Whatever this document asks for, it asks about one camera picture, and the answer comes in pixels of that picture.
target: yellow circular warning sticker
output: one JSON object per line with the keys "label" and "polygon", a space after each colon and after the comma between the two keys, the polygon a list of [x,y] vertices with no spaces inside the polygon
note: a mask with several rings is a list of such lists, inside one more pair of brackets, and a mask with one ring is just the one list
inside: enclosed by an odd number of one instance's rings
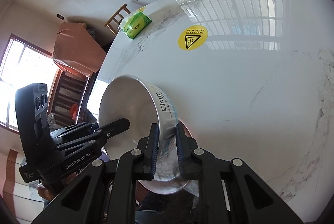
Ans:
{"label": "yellow circular warning sticker", "polygon": [[201,25],[194,25],[182,32],[178,43],[181,49],[192,51],[202,46],[208,38],[208,30]]}

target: wooden chair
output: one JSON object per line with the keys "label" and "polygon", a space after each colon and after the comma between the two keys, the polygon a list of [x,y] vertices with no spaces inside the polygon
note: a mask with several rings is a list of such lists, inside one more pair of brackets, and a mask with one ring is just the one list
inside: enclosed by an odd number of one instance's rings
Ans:
{"label": "wooden chair", "polygon": [[59,74],[51,90],[48,114],[54,113],[54,120],[61,128],[76,123],[70,110],[73,104],[77,104],[80,109],[89,78],[81,81],[66,75],[66,71]]}
{"label": "wooden chair", "polygon": [[85,89],[85,92],[84,92],[84,95],[82,97],[82,101],[79,107],[78,123],[87,121],[87,114],[88,114],[87,103],[88,103],[89,96],[91,95],[91,92],[93,90],[98,73],[99,72],[93,73],[88,80],[87,87]]}
{"label": "wooden chair", "polygon": [[110,23],[112,22],[112,21],[115,21],[116,23],[118,23],[118,25],[121,23],[121,21],[124,19],[124,17],[121,15],[121,11],[122,10],[124,10],[126,13],[128,13],[128,14],[130,14],[130,11],[126,8],[126,3],[125,4],[123,4],[121,7],[120,7],[120,9],[118,9],[116,12],[115,12],[115,14],[114,15],[112,15],[111,17],[110,17],[110,19],[108,19],[108,21],[106,22],[106,24],[105,24],[105,27],[108,27],[112,32],[113,32],[113,34],[116,36],[117,35],[117,33],[118,33],[118,29],[117,30],[115,30],[111,25],[110,25]]}

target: round table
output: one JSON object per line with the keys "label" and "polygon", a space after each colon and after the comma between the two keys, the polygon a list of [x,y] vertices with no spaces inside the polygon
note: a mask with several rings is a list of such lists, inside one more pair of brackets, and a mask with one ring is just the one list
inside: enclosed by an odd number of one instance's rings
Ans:
{"label": "round table", "polygon": [[[199,147],[243,159],[315,220],[334,193],[334,2],[160,0],[143,12],[152,23],[133,40],[118,33],[98,80],[155,84]],[[208,38],[183,50],[193,25]]]}

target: orange cloth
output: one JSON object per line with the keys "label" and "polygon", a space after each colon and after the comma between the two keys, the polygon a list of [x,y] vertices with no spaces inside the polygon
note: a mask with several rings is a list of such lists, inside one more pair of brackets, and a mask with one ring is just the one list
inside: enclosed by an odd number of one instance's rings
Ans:
{"label": "orange cloth", "polygon": [[53,48],[53,61],[62,71],[90,77],[97,72],[106,52],[86,31],[82,23],[62,23]]}
{"label": "orange cloth", "polygon": [[78,110],[79,110],[79,106],[77,104],[73,104],[70,110],[72,119],[74,121],[76,121],[76,116],[78,115]]}

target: camera lens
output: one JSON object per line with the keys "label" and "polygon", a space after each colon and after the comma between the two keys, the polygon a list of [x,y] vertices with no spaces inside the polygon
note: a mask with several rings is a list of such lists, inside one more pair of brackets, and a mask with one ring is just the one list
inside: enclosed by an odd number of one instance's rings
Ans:
{"label": "camera lens", "polygon": [[42,94],[42,108],[44,108],[44,106],[45,106],[45,96],[44,96],[44,94]]}
{"label": "camera lens", "polygon": [[36,98],[36,109],[39,110],[40,107],[41,107],[41,101],[40,101],[40,99],[37,97],[37,98]]}

